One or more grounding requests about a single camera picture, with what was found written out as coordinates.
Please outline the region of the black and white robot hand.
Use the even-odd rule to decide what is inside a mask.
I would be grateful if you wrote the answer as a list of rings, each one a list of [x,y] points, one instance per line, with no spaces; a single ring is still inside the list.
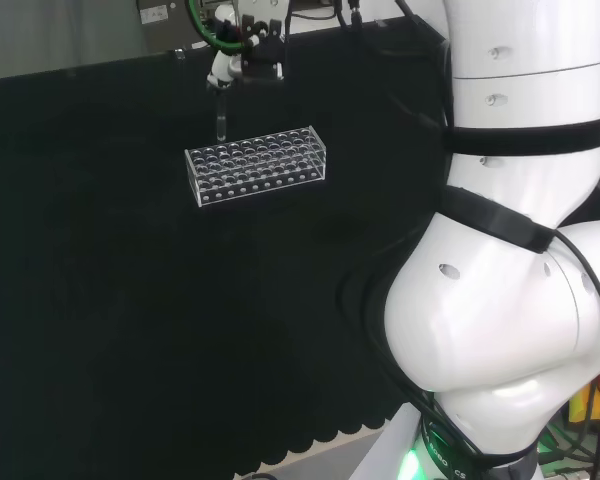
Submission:
[[[230,1],[217,6],[210,42],[215,57],[208,84],[225,90],[236,80],[283,80],[289,13],[288,1]]]

